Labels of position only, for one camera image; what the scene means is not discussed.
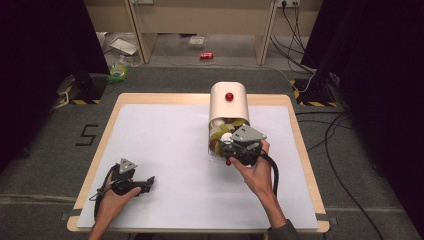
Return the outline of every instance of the red can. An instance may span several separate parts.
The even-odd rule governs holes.
[[[200,60],[203,59],[213,59],[213,52],[201,53]]]

